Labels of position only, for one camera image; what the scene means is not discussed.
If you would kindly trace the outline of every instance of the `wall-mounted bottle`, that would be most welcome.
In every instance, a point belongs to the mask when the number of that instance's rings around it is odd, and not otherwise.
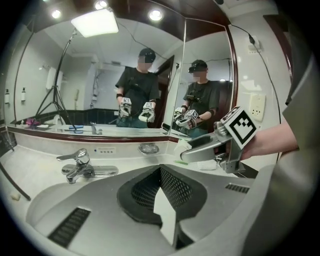
[[[9,103],[10,103],[10,93],[9,93],[9,89],[5,89],[4,103],[5,103],[5,104],[9,104]]]
[[[22,92],[21,92],[21,102],[26,101],[26,88],[23,87]]]

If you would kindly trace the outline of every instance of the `light stand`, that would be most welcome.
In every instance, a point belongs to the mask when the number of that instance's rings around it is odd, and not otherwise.
[[[48,91],[48,93],[47,93],[46,96],[44,97],[43,101],[41,102],[38,110],[36,111],[36,114],[35,114],[35,116],[34,116],[34,118],[33,118],[33,121],[32,121],[31,126],[33,126],[36,118],[37,118],[39,115],[41,115],[51,104],[53,104],[53,105],[55,106],[58,114],[59,114],[61,123],[62,123],[62,120],[63,120],[63,119],[61,118],[60,112],[62,111],[62,112],[65,113],[65,116],[66,116],[68,122],[73,126],[74,130],[76,130],[75,125],[74,125],[74,124],[70,121],[70,119],[69,119],[68,112],[67,112],[66,107],[65,107],[65,105],[64,105],[64,103],[63,103],[63,101],[62,101],[62,98],[61,98],[61,95],[60,95],[60,92],[59,92],[59,88],[58,88],[58,76],[59,76],[59,72],[60,72],[60,69],[61,69],[61,65],[62,65],[62,62],[63,62],[64,57],[65,57],[65,55],[66,55],[67,49],[68,49],[69,45],[71,44],[71,40],[74,38],[74,36],[75,36],[76,34],[77,34],[77,30],[74,29],[73,32],[72,32],[72,36],[70,37],[70,39],[69,39],[68,42],[66,43],[66,46],[65,46],[65,48],[64,48],[64,50],[63,50],[63,53],[62,53],[62,56],[61,56],[61,58],[60,58],[60,62],[59,62],[58,68],[56,69],[56,73],[55,73],[55,77],[54,77],[54,84],[53,84],[53,86],[51,87],[51,89]],[[48,96],[49,96],[49,94],[52,92],[52,90],[53,90],[53,100],[52,100],[52,102],[50,102],[44,109],[41,110],[43,104],[45,103],[46,99],[48,98]]]

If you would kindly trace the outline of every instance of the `man in black shirt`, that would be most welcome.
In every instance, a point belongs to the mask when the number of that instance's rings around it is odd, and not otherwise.
[[[195,110],[198,118],[189,122],[189,128],[182,128],[181,132],[196,138],[208,133],[208,120],[219,109],[220,91],[217,81],[207,79],[208,65],[203,60],[195,60],[189,68],[195,82],[189,85],[184,96],[183,112]]]
[[[152,102],[156,107],[159,99],[158,77],[149,72],[156,54],[149,48],[143,49],[138,56],[137,67],[126,67],[119,81],[115,85],[118,90],[116,98],[120,105],[123,97],[131,100],[131,113],[129,117],[120,117],[116,122],[117,127],[147,128],[147,123],[139,120],[144,104]]]

